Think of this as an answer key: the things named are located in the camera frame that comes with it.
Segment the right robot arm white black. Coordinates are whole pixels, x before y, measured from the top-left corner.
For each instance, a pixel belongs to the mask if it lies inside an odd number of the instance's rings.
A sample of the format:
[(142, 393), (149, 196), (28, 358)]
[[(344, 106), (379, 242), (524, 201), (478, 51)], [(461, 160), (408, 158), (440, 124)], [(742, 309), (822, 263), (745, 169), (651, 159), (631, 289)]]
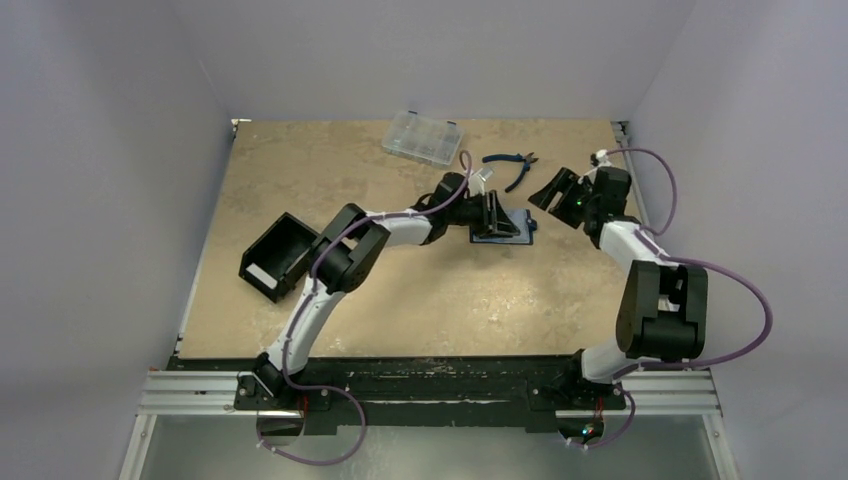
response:
[(576, 407), (640, 367), (679, 367), (703, 351), (708, 277), (704, 268), (671, 260), (625, 212), (632, 179), (602, 166), (580, 176), (562, 168), (529, 202), (566, 225), (583, 230), (593, 246), (626, 273), (613, 338), (584, 350), (580, 369), (564, 376), (561, 392)]

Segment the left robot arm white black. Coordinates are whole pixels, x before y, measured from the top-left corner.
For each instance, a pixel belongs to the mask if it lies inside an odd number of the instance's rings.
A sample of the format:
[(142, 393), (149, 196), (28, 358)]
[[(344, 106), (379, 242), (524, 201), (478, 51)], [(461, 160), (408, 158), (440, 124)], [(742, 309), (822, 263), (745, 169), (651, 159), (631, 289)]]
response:
[(451, 226), (466, 228), (471, 240), (483, 243), (526, 243), (533, 230), (527, 213), (504, 209), (496, 191), (456, 172), (402, 211), (369, 212), (348, 203), (320, 232), (290, 213), (279, 217), (242, 254), (239, 266), (240, 278), (273, 303), (303, 286), (283, 332), (254, 364), (260, 397), (275, 409), (292, 405), (295, 376), (304, 370), (318, 334), (338, 303), (364, 283), (381, 253), (429, 245)]

